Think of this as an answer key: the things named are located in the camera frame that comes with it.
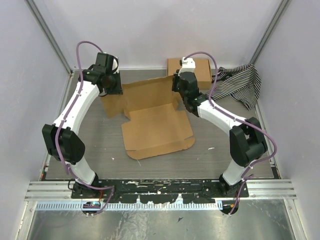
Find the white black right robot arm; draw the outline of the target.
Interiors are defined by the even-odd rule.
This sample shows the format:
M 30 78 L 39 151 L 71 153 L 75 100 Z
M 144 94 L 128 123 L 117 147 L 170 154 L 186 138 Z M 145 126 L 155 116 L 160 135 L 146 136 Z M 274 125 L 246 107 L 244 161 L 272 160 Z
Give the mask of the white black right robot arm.
M 223 196 L 232 197 L 248 166 L 268 150 L 264 134 L 257 130 L 260 122 L 255 117 L 245 119 L 229 111 L 223 114 L 223 108 L 212 106 L 212 99 L 200 92 L 193 72 L 174 73 L 172 91 L 180 94 L 188 112 L 214 124 L 229 137 L 231 162 L 220 175 L 218 187 Z

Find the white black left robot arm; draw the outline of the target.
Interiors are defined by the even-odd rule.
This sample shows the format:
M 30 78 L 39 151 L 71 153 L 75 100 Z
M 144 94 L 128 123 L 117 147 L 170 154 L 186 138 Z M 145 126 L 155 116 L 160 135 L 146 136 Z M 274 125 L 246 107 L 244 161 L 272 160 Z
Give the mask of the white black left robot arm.
M 86 146 L 78 136 L 80 126 L 96 98 L 122 93 L 118 57 L 99 52 L 95 63 L 80 71 L 74 93 L 62 113 L 42 128 L 48 154 L 73 176 L 72 191 L 81 197 L 96 198 L 107 188 L 100 185 L 97 173 L 85 159 Z

